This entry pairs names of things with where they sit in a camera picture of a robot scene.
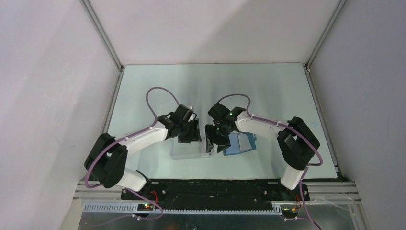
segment light blue tabletop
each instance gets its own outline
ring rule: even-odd
[[[109,126],[111,135],[121,136],[147,127],[153,116],[145,102],[148,89],[161,86],[172,91],[179,102],[192,105],[200,119],[201,130],[212,119],[207,111],[219,98],[231,93],[251,97],[254,115],[289,120],[301,117],[320,141],[324,164],[311,167],[306,178],[336,178],[320,119],[307,78],[299,63],[278,64],[188,64],[126,66]],[[157,115],[174,111],[172,97],[161,90],[150,93],[150,103]],[[244,97],[222,101],[232,109],[245,107]],[[239,155],[215,153],[209,158],[173,160],[170,141],[149,146],[134,154],[127,166],[150,178],[173,179],[276,179],[283,175],[286,163],[274,140],[258,136],[257,150]],[[313,157],[311,162],[318,162]]]

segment purple cable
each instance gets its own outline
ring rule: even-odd
[[[248,116],[252,117],[252,118],[255,119],[255,120],[268,122],[268,123],[271,123],[271,124],[273,124],[273,125],[276,125],[276,124],[277,124],[277,122],[276,122],[276,121],[273,121],[273,120],[269,120],[269,119],[265,119],[265,118],[257,117],[257,116],[254,116],[254,117],[253,117],[253,116],[251,115],[251,113],[249,112],[249,106],[251,105],[251,98],[248,97],[248,96],[245,95],[245,94],[242,94],[242,93],[229,94],[229,95],[226,95],[226,96],[220,98],[220,100],[218,100],[217,102],[220,102],[220,101],[222,101],[223,99],[225,99],[225,98],[227,98],[227,97],[231,97],[231,96],[243,96],[243,97],[246,97],[246,98],[248,99],[248,104],[247,104],[247,107],[246,107],[246,112],[247,112],[247,115],[248,115]],[[287,125],[285,125],[285,124],[279,123],[278,125],[279,125],[279,126],[282,126],[282,127],[284,127],[284,128],[287,128],[288,130],[294,132],[298,137],[300,137],[300,139],[302,139],[302,140],[313,150],[313,152],[315,152],[315,154],[317,155],[317,157],[318,157],[320,163],[317,163],[317,164],[308,164],[308,166],[320,166],[320,165],[323,164],[323,159],[321,158],[320,153],[319,153],[319,152],[316,150],[316,148],[310,143],[310,141],[308,141],[301,133],[299,133],[299,132],[296,131],[294,128],[292,128],[292,127],[290,127],[290,126],[287,126]]]
[[[309,218],[306,218],[306,217],[298,217],[297,219],[296,218],[286,218],[283,214],[282,215],[280,215],[280,217],[282,218],[282,219],[286,219],[286,220],[298,220],[298,219],[304,219],[304,220],[308,220],[308,221],[311,221]],[[319,229],[319,230],[321,230],[321,227],[320,227],[320,225],[318,225],[316,222],[313,222],[314,223],[314,225]]]
[[[257,116],[252,116],[252,115],[249,113],[249,106],[251,105],[251,98],[248,97],[248,96],[245,95],[245,94],[242,94],[242,93],[229,94],[229,95],[226,95],[226,96],[220,98],[220,100],[218,100],[217,102],[219,103],[219,102],[222,101],[223,99],[225,99],[225,98],[227,98],[227,97],[231,97],[231,96],[243,96],[243,97],[245,97],[245,98],[248,99],[248,104],[247,104],[247,107],[246,107],[246,112],[247,112],[247,115],[250,116],[252,119],[259,120],[259,121],[264,121],[264,122],[268,122],[268,123],[271,123],[271,124],[273,124],[273,125],[276,125],[276,124],[277,124],[277,122],[276,122],[276,121],[273,121],[273,120],[269,120],[269,119],[265,119],[265,118],[261,118],[261,117],[257,117]],[[287,125],[285,125],[285,124],[279,123],[278,125],[279,125],[279,126],[282,126],[282,127],[284,127],[284,128],[287,128],[288,130],[294,132],[300,139],[302,139],[302,140],[313,150],[313,152],[315,152],[316,156],[318,157],[318,159],[319,159],[319,161],[320,161],[320,162],[317,163],[317,164],[310,163],[310,164],[307,165],[307,167],[306,167],[306,169],[304,170],[304,172],[303,172],[303,174],[302,174],[302,177],[301,177],[301,179],[300,179],[300,181],[299,181],[299,189],[300,189],[300,196],[302,197],[303,206],[304,206],[304,208],[305,208],[305,210],[306,210],[307,216],[309,217],[309,221],[310,221],[311,223],[313,223],[313,225],[314,225],[316,228],[321,229],[320,226],[319,226],[317,223],[315,223],[315,222],[313,221],[313,219],[312,219],[312,217],[311,217],[309,211],[307,210],[306,203],[305,203],[305,199],[304,199],[303,192],[302,192],[302,180],[303,180],[303,178],[305,177],[305,175],[306,175],[306,173],[307,173],[308,167],[309,167],[309,166],[320,166],[320,165],[322,165],[322,164],[323,164],[323,158],[321,157],[321,155],[320,155],[320,153],[317,151],[317,149],[310,143],[310,141],[308,141],[301,133],[299,133],[299,132],[296,131],[294,128],[292,128],[292,127],[290,127],[290,126],[287,126]]]
[[[176,99],[175,95],[173,95],[173,93],[172,93],[171,91],[169,91],[168,89],[165,89],[165,88],[163,88],[163,87],[152,87],[151,89],[149,89],[149,90],[147,91],[146,95],[145,95],[145,101],[146,101],[146,103],[147,103],[147,105],[148,105],[148,108],[151,110],[152,114],[154,115],[154,121],[152,122],[152,124],[150,125],[150,127],[154,126],[154,125],[157,123],[157,114],[156,114],[155,111],[152,109],[151,105],[149,104],[149,100],[148,100],[148,95],[149,95],[149,93],[150,93],[152,90],[154,90],[154,89],[161,89],[161,90],[164,90],[164,91],[168,92],[168,93],[173,97],[173,99],[175,99],[176,104],[179,105],[178,99]],[[143,129],[141,129],[141,130],[139,130],[139,131],[137,131],[137,132],[131,133],[131,134],[127,135],[126,137],[132,138],[132,137],[134,137],[134,136],[136,136],[136,135],[138,135],[138,134],[140,134],[140,133],[143,133],[143,132],[145,132],[145,131],[147,131],[147,130],[149,130],[149,127],[146,127],[146,128],[143,128]],[[117,143],[119,143],[119,142],[125,140],[126,137],[122,137],[122,138],[116,140],[115,142],[111,143],[110,145],[108,145],[108,146],[107,146],[105,149],[103,149],[103,151],[101,151],[100,154],[94,159],[94,161],[93,161],[92,164],[90,165],[90,167],[89,167],[89,169],[88,169],[88,171],[87,171],[87,173],[86,173],[86,175],[85,175],[85,186],[86,186],[87,188],[95,188],[95,187],[98,187],[98,186],[101,185],[101,183],[95,184],[95,185],[90,185],[90,184],[89,184],[89,178],[90,178],[90,175],[91,175],[91,171],[94,169],[94,166],[95,166],[96,163],[100,160],[100,158],[101,158],[111,147],[113,147],[113,146],[116,145]],[[161,214],[160,214],[158,217],[154,217],[154,218],[138,217],[138,218],[144,219],[144,220],[155,220],[155,219],[160,218],[160,217],[163,215],[163,209],[162,209],[161,206],[159,206],[157,203],[152,202],[152,201],[146,199],[145,197],[141,196],[140,194],[138,194],[137,192],[133,191],[132,189],[127,188],[127,190],[130,191],[130,192],[132,192],[133,194],[135,194],[137,197],[139,197],[139,198],[141,198],[141,199],[143,199],[143,200],[145,200],[145,201],[147,201],[147,202],[149,202],[149,203],[154,204],[159,210],[161,210]],[[125,218],[125,217],[132,217],[132,216],[133,216],[133,214],[126,214],[126,215],[122,215],[122,216],[116,217],[116,218],[114,218],[114,219],[111,219],[111,220],[109,220],[109,221],[107,221],[107,222],[105,222],[105,223],[97,224],[97,225],[90,225],[90,226],[94,226],[94,227],[104,226],[104,225],[108,225],[108,224],[110,224],[110,223],[112,223],[112,222],[114,222],[114,221],[116,221],[116,220],[118,220],[118,219]]]
[[[114,219],[111,219],[111,220],[109,220],[109,221],[107,221],[107,222],[104,222],[104,223],[101,223],[101,224],[89,224],[89,226],[92,226],[92,227],[101,227],[101,226],[109,225],[109,224],[113,223],[114,221],[116,221],[116,220],[118,220],[118,219],[126,218],[126,217],[137,217],[137,219],[144,219],[144,220],[156,220],[156,219],[161,218],[162,215],[164,215],[164,210],[163,210],[162,207],[159,206],[157,203],[155,203],[155,202],[153,202],[153,201],[151,201],[151,200],[148,200],[147,198],[141,196],[140,194],[138,194],[137,192],[135,192],[135,191],[132,190],[132,189],[126,188],[126,190],[132,192],[132,193],[133,193],[134,195],[136,195],[137,197],[139,197],[139,198],[141,198],[141,199],[147,201],[148,203],[153,204],[155,207],[157,207],[157,208],[161,211],[161,213],[159,214],[159,216],[157,216],[157,217],[152,217],[152,218],[146,218],[146,217],[137,216],[136,214],[125,214],[125,215],[116,217],[116,218],[114,218]]]
[[[152,124],[150,125],[150,127],[154,126],[154,125],[157,123],[157,114],[156,114],[155,111],[152,109],[151,105],[149,104],[149,100],[148,100],[148,95],[149,95],[149,93],[150,93],[151,91],[155,90],[155,89],[160,89],[160,90],[164,90],[164,91],[168,92],[168,93],[173,97],[173,99],[175,99],[176,104],[179,105],[178,99],[176,99],[175,95],[173,95],[173,93],[172,93],[171,91],[169,91],[168,89],[165,89],[165,88],[163,88],[163,87],[152,87],[151,89],[149,89],[149,90],[147,91],[147,93],[145,94],[145,101],[147,102],[148,108],[151,110],[152,114],[154,115],[154,121],[152,122]],[[141,130],[139,130],[139,131],[137,131],[137,132],[131,133],[131,134],[129,134],[127,137],[128,137],[128,138],[132,138],[133,136],[136,136],[136,135],[138,135],[138,134],[140,134],[140,133],[142,133],[142,132],[145,132],[145,131],[147,131],[147,130],[149,130],[149,127],[146,127],[146,128],[141,129]],[[91,171],[93,170],[93,168],[94,168],[94,166],[96,165],[96,163],[100,160],[100,158],[101,158],[105,153],[107,153],[107,151],[108,151],[111,147],[113,147],[114,145],[116,145],[117,143],[119,143],[119,142],[121,142],[121,141],[123,141],[123,140],[125,140],[125,137],[122,137],[122,138],[116,140],[115,142],[111,143],[111,144],[108,145],[105,149],[103,149],[103,151],[100,152],[100,154],[96,157],[96,159],[94,159],[94,161],[93,161],[92,164],[90,165],[90,167],[89,167],[89,169],[88,169],[88,172],[86,173],[86,176],[85,176],[85,185],[86,185],[87,188],[95,188],[95,187],[98,187],[98,186],[101,185],[100,183],[99,183],[99,184],[95,184],[95,185],[90,185],[90,184],[89,184],[89,177],[90,177]]]

